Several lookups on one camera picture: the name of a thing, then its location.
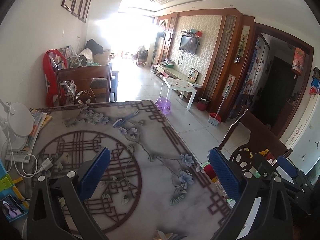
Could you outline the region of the white coffee table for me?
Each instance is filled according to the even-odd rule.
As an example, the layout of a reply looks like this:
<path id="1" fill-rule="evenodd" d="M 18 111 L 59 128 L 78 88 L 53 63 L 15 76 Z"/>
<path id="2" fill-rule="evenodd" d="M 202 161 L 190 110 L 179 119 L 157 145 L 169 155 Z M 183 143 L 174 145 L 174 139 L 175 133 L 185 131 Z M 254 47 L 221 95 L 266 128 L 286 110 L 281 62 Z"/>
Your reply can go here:
<path id="1" fill-rule="evenodd" d="M 161 86 L 159 95 L 162 94 L 162 90 L 164 86 L 166 86 L 168 89 L 167 95 L 165 97 L 167 100 L 170 100 L 173 90 L 180 91 L 180 99 L 183 99 L 183 96 L 185 93 L 190 93 L 191 96 L 187 104 L 186 110 L 189 111 L 191 109 L 191 106 L 197 94 L 197 90 L 188 81 L 174 79 L 172 77 L 163 77 L 162 86 Z"/>

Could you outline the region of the dark wooden chair right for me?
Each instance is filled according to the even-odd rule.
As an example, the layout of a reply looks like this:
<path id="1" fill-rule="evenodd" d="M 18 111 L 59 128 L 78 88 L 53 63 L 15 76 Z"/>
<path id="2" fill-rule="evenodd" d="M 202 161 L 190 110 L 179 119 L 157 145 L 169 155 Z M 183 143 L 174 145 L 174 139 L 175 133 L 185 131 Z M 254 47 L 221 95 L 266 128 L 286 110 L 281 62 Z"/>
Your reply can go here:
<path id="1" fill-rule="evenodd" d="M 219 150 L 222 150 L 239 124 L 249 130 L 249 141 L 233 151 L 230 157 L 231 161 L 251 165 L 253 155 L 259 153 L 274 165 L 278 157 L 287 158 L 293 152 L 293 149 L 286 147 L 270 129 L 250 113 L 246 106 L 242 107 L 236 121 L 230 126 L 218 146 Z"/>

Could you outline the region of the red small waste bin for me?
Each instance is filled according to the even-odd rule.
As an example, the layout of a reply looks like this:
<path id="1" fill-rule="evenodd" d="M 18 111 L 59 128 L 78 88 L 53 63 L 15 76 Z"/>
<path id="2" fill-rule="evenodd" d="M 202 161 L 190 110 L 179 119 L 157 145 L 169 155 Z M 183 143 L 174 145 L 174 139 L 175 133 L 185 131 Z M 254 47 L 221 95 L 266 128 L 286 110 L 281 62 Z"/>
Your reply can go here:
<path id="1" fill-rule="evenodd" d="M 208 106 L 209 101 L 205 98 L 199 98 L 197 103 L 197 109 L 200 111 L 205 111 Z"/>

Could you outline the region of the dark wooden chair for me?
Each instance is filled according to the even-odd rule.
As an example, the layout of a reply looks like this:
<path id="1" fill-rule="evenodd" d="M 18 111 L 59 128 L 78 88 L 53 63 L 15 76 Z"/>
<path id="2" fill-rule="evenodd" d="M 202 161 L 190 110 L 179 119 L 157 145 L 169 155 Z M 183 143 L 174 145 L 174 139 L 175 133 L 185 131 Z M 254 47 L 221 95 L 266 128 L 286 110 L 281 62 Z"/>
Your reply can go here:
<path id="1" fill-rule="evenodd" d="M 222 150 L 239 124 L 249 130 L 249 141 L 233 151 L 230 157 L 231 161 L 251 165 L 253 155 L 259 153 L 274 165 L 278 157 L 287 158 L 293 152 L 293 149 L 286 147 L 270 129 L 250 113 L 246 106 L 242 107 L 236 121 L 230 126 L 218 146 L 219 150 Z"/>
<path id="2" fill-rule="evenodd" d="M 61 85 L 65 84 L 67 88 L 70 88 L 70 83 L 75 85 L 75 91 L 70 91 L 74 104 L 95 103 L 97 95 L 103 95 L 106 102 L 117 100 L 119 72 L 113 70 L 111 63 L 67 69 L 55 67 L 54 74 L 60 106 L 67 104 L 66 94 Z"/>

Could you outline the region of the white refrigerator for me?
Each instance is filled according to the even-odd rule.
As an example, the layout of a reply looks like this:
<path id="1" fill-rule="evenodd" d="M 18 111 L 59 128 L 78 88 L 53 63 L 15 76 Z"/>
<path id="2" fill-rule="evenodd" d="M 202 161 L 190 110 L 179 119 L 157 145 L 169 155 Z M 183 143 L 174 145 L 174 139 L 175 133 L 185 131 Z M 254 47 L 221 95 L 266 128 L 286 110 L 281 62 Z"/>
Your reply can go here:
<path id="1" fill-rule="evenodd" d="M 319 95 L 313 95 L 295 131 L 285 144 L 288 159 L 305 174 L 319 161 Z"/>

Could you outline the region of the dark wooden chair far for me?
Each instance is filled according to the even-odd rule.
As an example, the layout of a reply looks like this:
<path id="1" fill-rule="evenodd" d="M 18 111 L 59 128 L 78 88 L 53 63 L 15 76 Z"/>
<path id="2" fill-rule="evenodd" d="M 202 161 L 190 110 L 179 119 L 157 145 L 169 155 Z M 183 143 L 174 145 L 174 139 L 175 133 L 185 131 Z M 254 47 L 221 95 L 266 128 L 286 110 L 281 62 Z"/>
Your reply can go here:
<path id="1" fill-rule="evenodd" d="M 67 104 L 66 94 L 61 85 L 65 84 L 67 88 L 70 88 L 70 83 L 75 85 L 75 91 L 70 91 L 74 104 L 95 103 L 97 95 L 103 95 L 106 102 L 117 100 L 119 72 L 113 70 L 111 63 L 67 69 L 55 67 L 54 74 L 60 106 Z"/>

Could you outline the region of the purple plastic stool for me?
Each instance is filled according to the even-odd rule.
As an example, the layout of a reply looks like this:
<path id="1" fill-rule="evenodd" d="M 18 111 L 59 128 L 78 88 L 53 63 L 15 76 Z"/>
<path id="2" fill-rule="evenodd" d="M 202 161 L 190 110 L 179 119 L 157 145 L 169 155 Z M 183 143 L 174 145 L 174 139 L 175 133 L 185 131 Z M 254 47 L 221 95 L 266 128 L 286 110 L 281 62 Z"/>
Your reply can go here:
<path id="1" fill-rule="evenodd" d="M 170 100 L 161 96 L 156 100 L 155 105 L 158 107 L 158 109 L 164 115 L 170 114 L 170 112 L 171 112 L 171 101 Z"/>

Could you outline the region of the wall mounted television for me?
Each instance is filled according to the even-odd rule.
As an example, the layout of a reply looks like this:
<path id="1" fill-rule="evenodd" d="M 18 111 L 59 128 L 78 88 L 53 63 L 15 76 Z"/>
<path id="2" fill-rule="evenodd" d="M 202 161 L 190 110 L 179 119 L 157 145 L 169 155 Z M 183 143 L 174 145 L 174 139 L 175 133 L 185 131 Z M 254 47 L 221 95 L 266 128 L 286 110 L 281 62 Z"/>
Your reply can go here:
<path id="1" fill-rule="evenodd" d="M 179 50 L 187 53 L 196 54 L 197 48 L 200 45 L 200 38 L 196 36 L 185 36 L 181 37 Z"/>

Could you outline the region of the red green trash bin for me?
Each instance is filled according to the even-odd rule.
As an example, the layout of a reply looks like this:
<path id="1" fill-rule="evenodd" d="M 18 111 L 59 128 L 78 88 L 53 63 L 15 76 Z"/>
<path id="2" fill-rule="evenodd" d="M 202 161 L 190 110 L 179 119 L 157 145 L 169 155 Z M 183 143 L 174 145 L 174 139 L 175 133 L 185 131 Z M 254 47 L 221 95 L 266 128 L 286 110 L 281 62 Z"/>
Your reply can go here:
<path id="1" fill-rule="evenodd" d="M 201 168 L 203 169 L 204 173 L 210 178 L 210 180 L 215 185 L 215 187 L 217 188 L 219 193 L 227 200 L 227 202 L 228 203 L 232 202 L 233 199 L 229 198 L 227 196 L 227 193 L 226 193 L 225 189 L 223 188 L 220 180 L 218 179 L 215 171 L 213 170 L 210 162 L 207 161 L 207 162 L 201 164 Z"/>

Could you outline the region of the smartphone on stand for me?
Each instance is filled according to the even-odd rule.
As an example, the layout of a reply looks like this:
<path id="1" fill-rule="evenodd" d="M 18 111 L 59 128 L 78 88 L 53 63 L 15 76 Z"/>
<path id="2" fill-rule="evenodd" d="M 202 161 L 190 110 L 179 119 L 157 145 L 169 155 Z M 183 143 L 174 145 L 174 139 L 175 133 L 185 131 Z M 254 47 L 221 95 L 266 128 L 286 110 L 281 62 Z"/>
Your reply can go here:
<path id="1" fill-rule="evenodd" d="M 11 194 L 1 194 L 1 211 L 9 222 L 13 222 L 28 214 L 29 203 Z"/>

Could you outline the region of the stack of books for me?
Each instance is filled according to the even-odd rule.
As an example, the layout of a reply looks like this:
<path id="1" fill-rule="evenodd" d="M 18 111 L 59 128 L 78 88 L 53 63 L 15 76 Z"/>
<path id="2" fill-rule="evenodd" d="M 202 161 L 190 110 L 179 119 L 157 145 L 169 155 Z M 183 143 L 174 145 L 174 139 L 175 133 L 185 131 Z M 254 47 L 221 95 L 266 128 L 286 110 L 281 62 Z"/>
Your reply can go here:
<path id="1" fill-rule="evenodd" d="M 31 115 L 34 118 L 34 126 L 32 132 L 29 134 L 24 147 L 19 151 L 13 151 L 14 160 L 19 163 L 29 163 L 30 154 L 33 151 L 40 130 L 43 129 L 44 126 L 46 126 L 46 124 L 48 124 L 48 122 L 50 122 L 50 120 L 52 120 L 53 118 L 47 113 L 40 113 L 40 111 L 36 109 L 32 109 Z"/>

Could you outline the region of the white desk lamp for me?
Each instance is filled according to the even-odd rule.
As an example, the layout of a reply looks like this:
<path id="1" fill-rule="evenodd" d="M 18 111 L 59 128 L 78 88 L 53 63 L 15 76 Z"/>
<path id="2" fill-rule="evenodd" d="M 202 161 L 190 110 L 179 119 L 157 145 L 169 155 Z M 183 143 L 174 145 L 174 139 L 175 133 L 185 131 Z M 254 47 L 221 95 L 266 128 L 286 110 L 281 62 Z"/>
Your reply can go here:
<path id="1" fill-rule="evenodd" d="M 11 149 L 20 151 L 33 130 L 34 118 L 22 103 L 4 103 L 1 100 L 1 106 L 7 114 L 6 117 L 1 116 L 1 129 Z"/>

